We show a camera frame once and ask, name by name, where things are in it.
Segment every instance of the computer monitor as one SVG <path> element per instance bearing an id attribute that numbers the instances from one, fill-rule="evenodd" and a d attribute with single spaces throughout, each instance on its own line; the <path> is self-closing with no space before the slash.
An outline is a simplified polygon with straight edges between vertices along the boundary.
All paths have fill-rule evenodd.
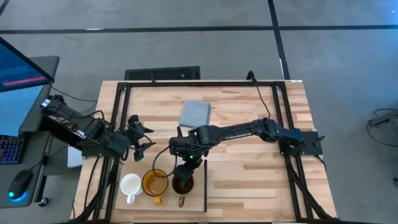
<path id="1" fill-rule="evenodd" d="M 53 77 L 0 37 L 0 92 L 53 82 Z"/>

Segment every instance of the cup handle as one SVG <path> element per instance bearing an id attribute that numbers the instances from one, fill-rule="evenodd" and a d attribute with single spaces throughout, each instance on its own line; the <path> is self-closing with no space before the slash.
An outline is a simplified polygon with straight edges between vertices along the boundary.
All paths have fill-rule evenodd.
<path id="1" fill-rule="evenodd" d="M 162 204 L 162 196 L 161 195 L 155 197 L 155 204 L 156 205 Z"/>
<path id="2" fill-rule="evenodd" d="M 134 196 L 134 195 L 128 195 L 127 196 L 127 203 L 129 204 L 129 205 L 132 205 L 133 203 L 134 203 L 134 200 L 136 199 L 136 196 Z"/>
<path id="3" fill-rule="evenodd" d="M 182 195 L 178 200 L 178 206 L 182 208 L 184 206 L 184 202 L 185 202 L 185 195 Z"/>

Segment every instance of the gray cloth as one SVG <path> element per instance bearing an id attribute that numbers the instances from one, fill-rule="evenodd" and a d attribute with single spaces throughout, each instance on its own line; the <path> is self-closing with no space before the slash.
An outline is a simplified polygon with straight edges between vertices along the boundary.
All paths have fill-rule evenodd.
<path id="1" fill-rule="evenodd" d="M 209 125 L 211 106 L 209 102 L 187 100 L 180 117 L 180 126 L 197 128 Z"/>

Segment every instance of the wooden table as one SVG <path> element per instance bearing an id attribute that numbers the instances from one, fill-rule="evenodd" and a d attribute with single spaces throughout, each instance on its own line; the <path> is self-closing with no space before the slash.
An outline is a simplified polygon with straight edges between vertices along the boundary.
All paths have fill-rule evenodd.
<path id="1" fill-rule="evenodd" d="M 313 121 L 303 83 L 292 81 L 285 81 L 285 83 L 295 127 L 304 131 L 312 130 Z M 103 82 L 99 94 L 97 110 L 103 110 L 105 119 L 108 121 L 111 119 L 117 84 L 117 81 Z M 184 100 L 210 102 L 212 106 L 210 123 L 218 126 L 244 123 L 267 115 L 258 92 L 253 86 L 134 87 L 131 91 L 127 117 L 138 114 L 144 126 L 155 131 L 148 134 L 153 141 L 157 142 L 157 145 L 146 151 L 148 155 L 163 149 L 169 138 L 177 135 L 176 127 Z M 276 120 L 271 88 L 261 86 L 260 91 L 271 111 L 271 118 Z M 283 100 L 282 97 L 279 98 L 286 122 Z M 120 120 L 122 106 L 121 100 L 117 123 Z M 255 136 L 224 141 L 210 151 L 207 160 L 208 211 L 206 213 L 113 210 L 111 222 L 295 220 L 285 161 L 280 155 L 277 143 L 266 143 Z M 302 160 L 309 191 L 325 211 L 335 217 L 336 212 L 324 166 L 314 156 L 302 156 Z M 87 158 L 81 170 L 75 196 L 77 215 L 83 210 L 88 178 L 94 161 L 95 158 Z M 97 191 L 101 163 L 102 159 L 99 160 L 94 171 L 88 201 Z M 297 192 L 300 210 L 302 216 L 305 217 L 303 197 L 299 190 Z M 101 211 L 100 216 L 104 216 L 104 210 Z"/>

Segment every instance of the blue light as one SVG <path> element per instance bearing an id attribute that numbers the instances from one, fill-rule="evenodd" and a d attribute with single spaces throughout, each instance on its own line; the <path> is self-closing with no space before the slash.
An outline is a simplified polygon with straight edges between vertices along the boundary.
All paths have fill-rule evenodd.
<path id="1" fill-rule="evenodd" d="M 11 199 L 11 198 L 9 198 L 9 200 L 10 200 L 10 202 L 12 202 L 12 203 L 21 203 L 21 202 L 23 202 L 27 197 L 28 197 L 28 191 L 25 191 L 24 194 L 23 194 L 22 196 L 20 196 L 19 198 L 17 198 L 17 199 Z"/>

